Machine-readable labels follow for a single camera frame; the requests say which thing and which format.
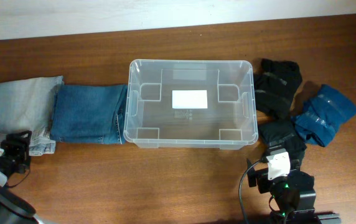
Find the dark blue jeans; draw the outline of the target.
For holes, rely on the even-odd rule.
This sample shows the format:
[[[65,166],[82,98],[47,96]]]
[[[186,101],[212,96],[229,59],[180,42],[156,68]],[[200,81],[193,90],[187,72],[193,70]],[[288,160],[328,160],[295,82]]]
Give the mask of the dark blue jeans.
[[[126,85],[64,85],[57,93],[50,137],[57,142],[124,144]]]

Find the blue taped garment bundle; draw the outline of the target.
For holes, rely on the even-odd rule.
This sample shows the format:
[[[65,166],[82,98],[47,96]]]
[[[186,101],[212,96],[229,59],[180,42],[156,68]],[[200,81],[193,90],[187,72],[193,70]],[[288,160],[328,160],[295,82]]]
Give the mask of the blue taped garment bundle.
[[[323,84],[315,97],[303,103],[302,113],[291,118],[307,144],[328,146],[340,127],[356,115],[356,105],[340,91]]]

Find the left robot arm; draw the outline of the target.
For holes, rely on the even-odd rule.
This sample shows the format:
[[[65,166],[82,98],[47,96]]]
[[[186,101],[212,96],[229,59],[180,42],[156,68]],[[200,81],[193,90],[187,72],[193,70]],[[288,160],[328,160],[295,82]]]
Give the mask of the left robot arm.
[[[30,174],[29,146],[32,131],[8,134],[0,142],[0,223],[50,223],[40,217],[36,209],[11,192],[18,184],[10,184],[14,174]]]

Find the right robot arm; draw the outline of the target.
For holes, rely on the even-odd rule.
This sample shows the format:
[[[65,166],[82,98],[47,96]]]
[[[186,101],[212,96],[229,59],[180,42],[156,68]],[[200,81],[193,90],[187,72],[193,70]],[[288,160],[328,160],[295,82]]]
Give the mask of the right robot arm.
[[[245,212],[244,223],[255,224],[339,224],[342,222],[338,213],[316,213],[314,203],[314,177],[301,171],[299,160],[291,161],[291,169],[286,177],[268,178],[267,168],[255,170],[260,163],[247,160],[247,170],[242,177],[248,178],[250,187],[257,187],[259,193],[271,194],[269,201],[275,201],[278,209],[271,209],[268,216],[248,218]]]

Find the light blue jeans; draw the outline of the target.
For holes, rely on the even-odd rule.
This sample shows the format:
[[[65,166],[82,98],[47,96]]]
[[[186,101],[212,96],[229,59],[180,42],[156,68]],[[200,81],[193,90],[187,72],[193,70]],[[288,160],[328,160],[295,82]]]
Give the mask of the light blue jeans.
[[[63,76],[0,83],[0,142],[8,134],[32,131],[30,156],[55,152],[50,138],[54,100]]]

